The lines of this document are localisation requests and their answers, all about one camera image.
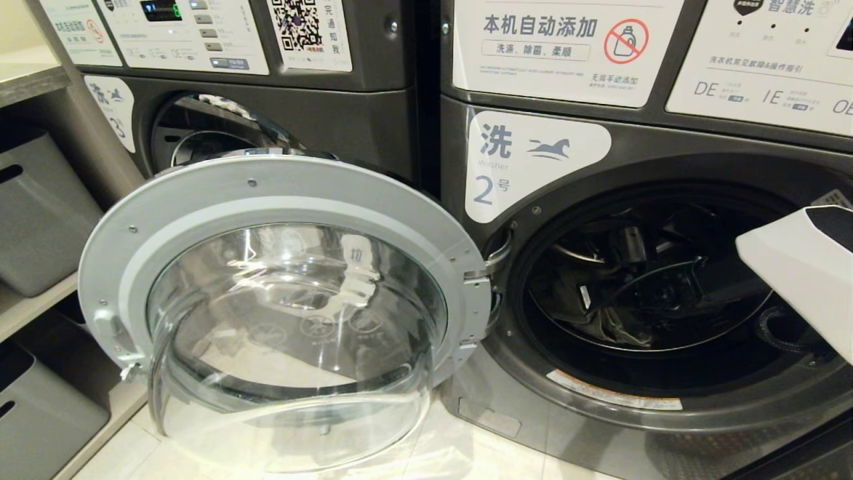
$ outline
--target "washing machine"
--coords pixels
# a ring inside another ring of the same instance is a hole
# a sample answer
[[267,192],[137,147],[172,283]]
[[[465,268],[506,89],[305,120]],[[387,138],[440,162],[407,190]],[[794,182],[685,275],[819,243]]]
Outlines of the washing machine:
[[511,252],[449,411],[658,480],[725,477],[853,407],[853,369],[734,244],[850,207],[852,2],[441,8],[442,203]]
[[296,148],[420,181],[416,2],[32,3],[146,176],[222,151]]

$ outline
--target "red prohibition sign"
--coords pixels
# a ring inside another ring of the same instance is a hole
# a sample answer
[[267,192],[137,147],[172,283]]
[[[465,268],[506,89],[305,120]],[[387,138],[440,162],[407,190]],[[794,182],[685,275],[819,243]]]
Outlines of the red prohibition sign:
[[[625,39],[622,38],[622,35],[620,35],[616,32],[617,29],[619,29],[622,25],[624,25],[626,23],[635,23],[635,24],[642,27],[643,33],[645,34],[645,37],[644,37],[645,42],[643,43],[642,48],[637,49],[634,45],[626,42]],[[612,52],[610,51],[610,49],[607,48],[607,44],[610,42],[610,37],[616,38],[616,44],[619,44],[621,42],[623,46],[629,48],[632,52],[632,55],[629,56],[625,60],[617,60],[617,59],[613,58]],[[610,29],[610,32],[607,33],[607,36],[604,37],[604,55],[607,57],[607,60],[612,61],[613,63],[618,63],[618,64],[630,63],[630,62],[640,58],[640,55],[642,54],[642,52],[646,51],[646,47],[648,47],[648,27],[646,26],[645,23],[643,23],[641,20],[637,20],[636,18],[629,18],[627,20],[620,21],[615,26],[613,26],[613,28]]]

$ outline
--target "white tile floor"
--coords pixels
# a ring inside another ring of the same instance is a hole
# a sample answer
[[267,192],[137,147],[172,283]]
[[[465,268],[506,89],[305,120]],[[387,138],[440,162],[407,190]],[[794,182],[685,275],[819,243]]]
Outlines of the white tile floor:
[[464,422],[439,401],[406,441],[344,471],[321,474],[234,473],[200,463],[159,436],[144,407],[74,480],[617,480],[567,464]]

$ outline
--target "sticker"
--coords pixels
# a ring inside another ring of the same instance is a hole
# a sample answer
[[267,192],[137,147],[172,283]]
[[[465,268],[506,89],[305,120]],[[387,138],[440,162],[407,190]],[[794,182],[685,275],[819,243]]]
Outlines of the sticker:
[[97,0],[128,66],[267,75],[248,0]]
[[566,387],[567,389],[586,395],[596,400],[606,401],[623,407],[645,408],[647,410],[683,410],[682,401],[679,398],[656,398],[651,396],[627,395],[612,390],[603,389],[582,382],[570,376],[562,370],[553,370],[548,379]]
[[341,0],[267,0],[284,68],[351,72]]
[[642,107],[683,0],[456,2],[453,85]]
[[41,3],[71,61],[78,65],[121,67],[119,52],[91,0],[41,0]]
[[133,143],[133,92],[122,79],[115,77],[83,77],[86,88],[95,98],[107,122],[127,151],[136,153]]
[[853,0],[742,3],[705,7],[666,109],[853,137]]
[[534,191],[604,158],[611,141],[595,123],[480,112],[468,127],[465,211],[489,223]]
[[838,205],[840,207],[853,209],[853,202],[850,202],[850,200],[846,196],[844,196],[844,193],[842,193],[839,189],[830,191],[826,195],[821,196],[817,200],[813,201],[811,204],[814,206]]

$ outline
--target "washer door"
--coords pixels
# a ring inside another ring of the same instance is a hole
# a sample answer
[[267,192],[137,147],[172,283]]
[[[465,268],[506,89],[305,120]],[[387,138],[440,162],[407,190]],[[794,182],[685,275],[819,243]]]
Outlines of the washer door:
[[194,454],[314,471],[377,454],[485,334],[471,238],[408,186],[247,151],[162,175],[97,226],[79,270],[93,335],[148,378]]

